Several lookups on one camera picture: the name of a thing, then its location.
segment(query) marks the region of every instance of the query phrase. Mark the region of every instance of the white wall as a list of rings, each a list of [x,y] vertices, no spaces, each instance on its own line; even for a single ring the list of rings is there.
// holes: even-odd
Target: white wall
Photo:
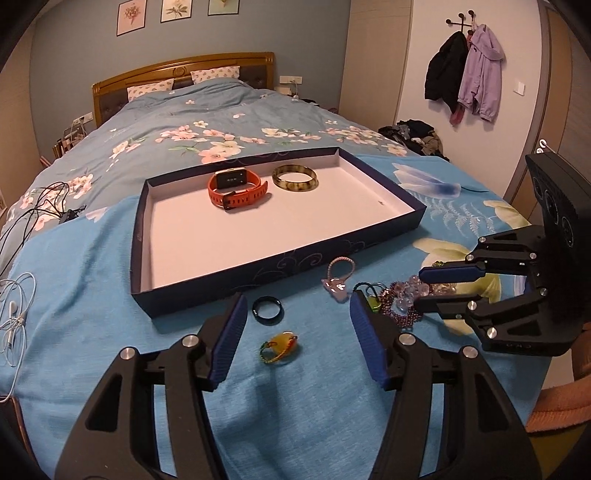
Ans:
[[[25,193],[41,171],[29,97],[33,32],[34,25],[0,72],[0,189],[8,206]]]
[[[476,12],[478,24],[491,28],[505,51],[501,107],[494,124],[466,112],[462,123],[452,127],[447,105],[425,100],[425,75],[429,61],[459,29],[447,25],[446,18],[458,21],[458,13],[468,16],[469,9]],[[541,42],[537,0],[414,0],[397,121],[412,118],[434,126],[444,155],[503,196],[530,130],[540,82]],[[513,92],[518,80],[525,83],[525,96]]]

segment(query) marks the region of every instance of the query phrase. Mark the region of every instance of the orange smartwatch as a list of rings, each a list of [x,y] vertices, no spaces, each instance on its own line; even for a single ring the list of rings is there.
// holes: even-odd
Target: orange smartwatch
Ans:
[[[235,189],[248,184],[252,186],[242,190],[234,190],[229,193],[218,191]],[[260,176],[252,170],[240,167],[215,172],[213,177],[209,179],[207,191],[212,203],[227,211],[256,203],[265,196],[268,186],[268,182],[261,182]]]

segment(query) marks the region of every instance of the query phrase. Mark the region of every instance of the watch buckle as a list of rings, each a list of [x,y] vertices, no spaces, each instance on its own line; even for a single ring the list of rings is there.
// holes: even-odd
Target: watch buckle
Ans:
[[[222,196],[222,207],[225,211],[234,210],[236,207],[230,207],[229,202],[226,200],[227,197],[231,197],[232,195],[236,195],[236,192],[225,193]]]

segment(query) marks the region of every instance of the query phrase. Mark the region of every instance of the tortoiseshell bangle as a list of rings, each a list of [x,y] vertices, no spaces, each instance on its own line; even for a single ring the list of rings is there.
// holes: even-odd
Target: tortoiseshell bangle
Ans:
[[[287,181],[280,178],[284,173],[290,172],[303,173],[308,175],[310,180]],[[289,192],[309,192],[318,186],[318,177],[316,176],[316,172],[303,165],[283,165],[281,167],[277,167],[275,170],[273,170],[272,178],[275,185],[283,190],[288,190]]]

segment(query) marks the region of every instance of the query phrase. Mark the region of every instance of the pillow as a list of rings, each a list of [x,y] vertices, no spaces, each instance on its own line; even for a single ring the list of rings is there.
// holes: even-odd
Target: pillow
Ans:
[[[239,76],[240,67],[222,67],[220,69],[196,70],[195,72],[191,72],[191,78],[193,79],[193,83],[195,85],[209,79],[223,77],[237,79]]]
[[[147,85],[138,85],[127,89],[127,98],[129,101],[141,97],[150,92],[166,92],[173,89],[174,79],[168,79],[160,83],[149,83]]]

